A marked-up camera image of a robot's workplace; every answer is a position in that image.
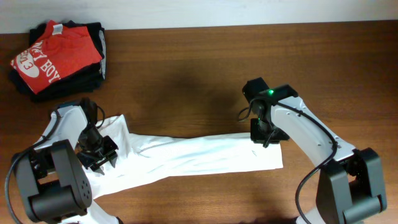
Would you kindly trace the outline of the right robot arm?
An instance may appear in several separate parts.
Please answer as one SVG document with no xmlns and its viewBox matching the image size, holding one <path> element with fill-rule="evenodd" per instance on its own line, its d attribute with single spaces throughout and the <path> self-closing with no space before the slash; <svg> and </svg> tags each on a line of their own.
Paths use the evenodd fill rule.
<svg viewBox="0 0 398 224">
<path fill-rule="evenodd" d="M 299 183 L 295 223 L 362 223 L 387 208 L 381 158 L 370 147 L 359 150 L 323 124 L 290 86 L 270 88 L 262 78 L 242 89 L 251 119 L 251 140 L 263 147 L 293 140 L 315 166 Z M 316 205 L 304 213 L 304 184 L 319 173 Z"/>
</svg>

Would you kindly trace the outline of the white printed t-shirt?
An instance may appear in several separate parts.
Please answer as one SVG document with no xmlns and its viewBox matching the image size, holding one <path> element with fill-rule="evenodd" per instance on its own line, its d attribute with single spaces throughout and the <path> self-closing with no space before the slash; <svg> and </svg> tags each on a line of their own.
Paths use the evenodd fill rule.
<svg viewBox="0 0 398 224">
<path fill-rule="evenodd" d="M 99 129 L 118 146 L 116 165 L 101 173 L 85 170 L 94 198 L 185 175 L 223 174 L 280 169 L 281 146 L 264 148 L 249 133 L 199 138 L 171 138 L 130 133 L 123 115 L 105 119 Z"/>
</svg>

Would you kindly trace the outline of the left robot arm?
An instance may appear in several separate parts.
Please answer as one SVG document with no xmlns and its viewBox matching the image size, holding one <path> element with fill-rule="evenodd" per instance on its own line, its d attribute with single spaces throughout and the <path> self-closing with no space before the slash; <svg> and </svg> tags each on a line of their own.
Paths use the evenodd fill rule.
<svg viewBox="0 0 398 224">
<path fill-rule="evenodd" d="M 89 98 L 58 105 L 40 139 L 12 158 L 8 175 L 16 178 L 26 215 L 33 222 L 60 223 L 83 216 L 93 201 L 85 174 L 102 174 L 116 165 L 118 146 L 99 132 L 103 109 Z"/>
</svg>

